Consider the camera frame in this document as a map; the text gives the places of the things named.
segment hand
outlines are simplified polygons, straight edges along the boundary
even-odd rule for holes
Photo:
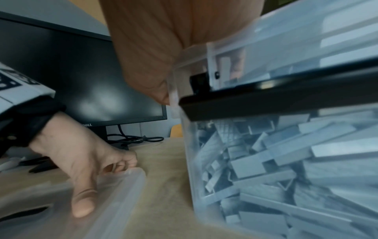
[[[162,104],[169,103],[165,79],[183,49],[236,33],[260,16],[264,4],[264,0],[100,2],[125,80]],[[237,72],[242,58],[231,61]]]
[[[71,178],[74,185],[72,213],[84,217],[96,204],[96,178],[101,173],[135,167],[135,152],[119,150],[68,115],[57,113],[33,139],[29,147],[48,156]]]

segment orange chair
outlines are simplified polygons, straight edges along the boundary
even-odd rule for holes
[[[182,137],[182,127],[181,124],[174,125],[170,130],[171,138],[180,138]]]

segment monitor screen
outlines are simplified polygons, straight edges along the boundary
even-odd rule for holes
[[[165,106],[128,86],[110,40],[0,18],[0,62],[54,89],[87,126],[166,119]]]

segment table surface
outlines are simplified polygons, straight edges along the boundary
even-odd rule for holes
[[[227,229],[203,225],[195,217],[183,138],[130,147],[146,183],[124,230],[126,239],[143,238],[250,238]],[[55,169],[28,174],[28,169],[0,174],[0,196],[44,182],[60,183],[68,177]]]

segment plastic container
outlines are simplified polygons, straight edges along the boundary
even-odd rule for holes
[[[42,184],[0,198],[0,237],[4,239],[121,238],[145,182],[140,168],[100,177],[97,207],[76,219],[72,186]]]
[[[378,238],[377,7],[300,0],[182,55],[170,99],[200,221]]]

